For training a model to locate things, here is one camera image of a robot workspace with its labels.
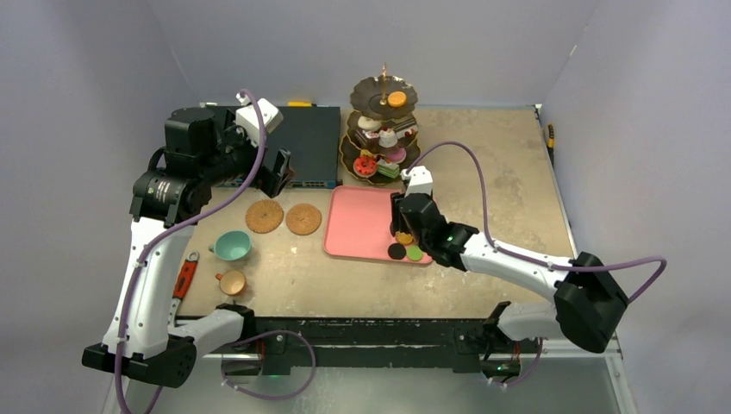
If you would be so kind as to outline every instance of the white wall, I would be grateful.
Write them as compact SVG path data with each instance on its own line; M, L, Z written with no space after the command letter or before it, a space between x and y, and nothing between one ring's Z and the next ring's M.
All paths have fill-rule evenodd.
M662 253L619 333L640 412L731 406L731 3L602 2L541 117L580 248ZM616 273L628 292L652 271Z
M0 405L99 412L132 184L195 104L142 0L0 3Z
M424 104L543 102L599 0L148 0L193 91L347 104L380 73Z

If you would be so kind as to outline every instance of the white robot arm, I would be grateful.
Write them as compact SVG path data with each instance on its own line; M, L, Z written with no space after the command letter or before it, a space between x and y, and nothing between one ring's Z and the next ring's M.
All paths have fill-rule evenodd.
M281 113L265 99L258 104L266 130L273 130L282 120ZM261 166L252 171L259 146L259 122L252 106L231 111L224 118L221 128L210 109L186 108L167 119L166 146L155 152L147 172L134 183L132 244L115 315L102 341L84 350L85 366L114 372L117 344L125 342L122 374L178 387L187 380L198 357L252 334L253 311L231 304L222 304L185 326L168 325L178 264L196 226L172 233L154 247L144 264L137 261L153 239L201 212L211 199L211 186L255 174L257 188L275 197L292 179L290 153L285 149L279 149L273 169ZM158 168L163 154L166 166ZM129 284L139 267L128 317L122 321ZM124 338L119 337L120 323L126 324Z
M557 270L601 266L592 254L576 259L549 256L503 241L489 243L485 233L450 223L432 199L432 176L424 166L402 171L403 194L391 196L392 232L411 233L419 247L442 266L485 273L524 287L546 299L538 304L498 305L490 317L506 340L567 338L580 348L603 352L628 306L628 298L607 272ZM523 258L547 262L545 267Z

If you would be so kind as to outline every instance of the tabletop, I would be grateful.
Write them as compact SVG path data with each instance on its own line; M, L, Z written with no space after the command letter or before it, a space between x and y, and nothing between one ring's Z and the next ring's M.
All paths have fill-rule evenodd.
M343 110L342 126L349 110ZM550 162L532 110L420 109L418 144L422 150L445 140L461 141L477 155L488 192L490 232L498 240L554 255L572 247ZM441 147L422 162L434 178L434 196L449 221L482 227L478 175L469 156ZM366 185L341 166L344 185ZM400 188L400 183L390 187ZM234 189L216 188L206 209ZM186 252L201 253L195 278L180 306L183 316L203 316L218 304L244 304L259 316L287 317L487 317L498 302L541 298L485 274L463 273L431 263L349 260L328 255L322 240L331 190L286 189L276 198L284 212L300 203L316 206L322 225L312 235L291 233L284 222L268 234L247 228L248 207L266 196L249 189L222 211L197 225ZM225 262L208 251L220 234L245 230L253 249L244 259ZM241 270L247 289L228 297L217 273Z

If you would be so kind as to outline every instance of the cable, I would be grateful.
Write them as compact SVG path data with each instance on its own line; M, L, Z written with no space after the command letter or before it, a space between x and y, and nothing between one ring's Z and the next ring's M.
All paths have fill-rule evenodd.
M523 382L535 369L535 367L538 366L538 360L540 360L540 355L543 354L543 338L538 338L538 350L535 351L535 358L533 359L533 362L530 363L530 367L526 370L525 373L521 373L518 375L518 378L515 379L515 381L510 381L509 383L500 383L498 385L507 388L509 386L517 386L521 382Z
M124 398L124 390L122 389L122 357L124 356L124 343L127 338L127 320L129 317L129 306L132 304L132 297L134 296L134 289L137 286L137 281L140 278L140 273L142 271L142 268L144 267L145 260L147 259L148 255L153 251L153 249L165 238L181 229L184 229L191 224L198 223L199 221L203 220L204 218L216 213L217 211L220 211L227 205L231 204L236 198L238 198L244 190L250 184L252 183L254 177L256 176L256 172L259 170L259 167L261 166L261 161L264 159L264 148L265 148L265 142L266 142L266 125L264 124L264 117L261 115L261 108L259 107L259 104L254 97L254 95L246 90L242 89L239 93L245 94L249 99L251 99L252 106L254 109L254 112L256 112L256 118L257 121L259 121L259 147L257 148L256 152L256 158L254 159L253 166L249 174L247 175L246 179L244 179L244 182L241 184L241 186L234 192L234 194L231 195L226 201L223 203L217 205L216 207L205 211L203 213L200 213L196 216L193 216L179 224L176 224L169 229L165 230L164 232L160 233L152 239L140 252L140 256L137 258L138 266L134 268L132 271L132 275L129 277L129 283L127 287L127 291L124 294L124 301L122 302L122 313L119 316L119 330L117 331L117 336L119 338L119 342L116 345L116 354L115 354L115 364L114 364L114 377L115 377L115 388L116 388L116 400L119 404L119 407L122 409L122 412L124 414L132 414L132 411L129 409L129 406L127 405L127 401ZM158 389L155 391L155 394L153 396L153 399L150 401L150 405L145 410L146 414L149 414L153 407L155 406L155 403L158 400L158 397L160 393L162 392L162 386L158 387Z
M658 262L658 268L655 270L655 272L650 276L647 281L640 286L639 289L635 293L632 294L632 296L629 297L629 303L631 304L634 302L642 293L644 293L648 287L652 283L654 283L655 280L665 271L665 268L667 267L667 260L659 255L654 256L647 256L642 259L637 260L631 260L631 261L625 261L623 263L617 263L614 265L606 265L606 266L588 266L588 267L573 267L573 266L561 266L561 265L554 265L551 263L548 263L547 261L535 259L530 256L526 256L524 254L519 254L516 252L513 252L511 250L508 250L506 248L502 248L499 245L495 244L495 240L490 236L490 230L487 223L487 190L485 189L484 185L484 175L482 173L482 167L479 164L478 157L475 155L475 153L465 144L457 141L444 141L440 142L427 151L425 151L423 154L419 156L412 164L409 166L409 169L406 170L406 173L409 173L411 171L411 168L414 168L414 166L418 165L419 162L421 162L424 157L426 157L429 153L434 151L438 147L443 147L445 145L454 145L457 147L460 147L464 149L469 155L470 158L472 158L472 162L474 162L475 167L478 170L478 176L480 181L480 190L482 190L482 210L483 210L483 225L484 225L484 235L487 238L487 242L490 244L490 247L492 247L494 250L506 254L510 257L514 257L516 259L525 260L529 263L533 263L535 265L545 267L549 271L552 270L560 270L560 271L566 271L566 272L576 272L576 273L594 273L594 272L612 272L615 270L622 270L622 269L628 269L630 267L637 267L641 265L646 265L653 262Z
M295 336L297 339L299 339L300 341L302 341L302 343L304 343L304 346L305 347L307 347L307 350L309 351L309 357L312 360L312 366L311 366L311 369L309 370L309 377L307 378L306 381L304 381L304 384L302 386L300 386L296 391L290 392L289 394L285 394L285 395L266 395L266 394L260 394L258 392L254 392L254 391L247 390L246 388L241 388L241 387L237 386L236 384L234 384L233 382L231 382L231 380L228 379L228 377L226 376L226 370L224 369L225 366L223 364L221 364L221 377L223 378L222 385L225 384L225 385L230 386L231 388L233 388L235 391L244 393L246 395L250 395L250 396L255 397L255 398L265 399L267 401L281 401L283 399L288 399L288 398L296 397L297 395L299 395L300 393L302 393L302 391L304 391L309 386L309 383L312 382L312 379L315 377L316 361L315 361L315 350L312 348L312 345L309 342L307 342L307 340L304 339L304 337L302 337L298 333L292 332L291 330L271 330L271 331L265 332L263 334L259 334L259 335L256 335L256 336L252 336L251 338L247 338L247 339L245 339L243 341L229 343L229 346L231 346L231 347L239 347L241 345L246 345L249 342L257 341L257 340L259 340L261 338L266 338L268 336L275 336L275 335L292 335L292 336Z

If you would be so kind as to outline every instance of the black metal base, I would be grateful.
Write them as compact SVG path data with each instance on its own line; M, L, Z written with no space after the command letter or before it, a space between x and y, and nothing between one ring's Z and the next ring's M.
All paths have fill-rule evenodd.
M484 319L385 319L256 317L257 334L286 329L300 333L315 348L318 367L451 368L455 373L486 369L480 356L513 351L514 343L488 350ZM264 375L287 375L309 367L309 352L297 338L264 340ZM522 352L537 342L521 342ZM237 353L242 349L219 348Z
M81 363L85 367L107 373L114 372L115 355L110 354L101 342L84 349ZM170 336L165 352L142 360L137 355L122 358L122 375L132 380L178 388L191 375L196 364L196 346L193 338Z

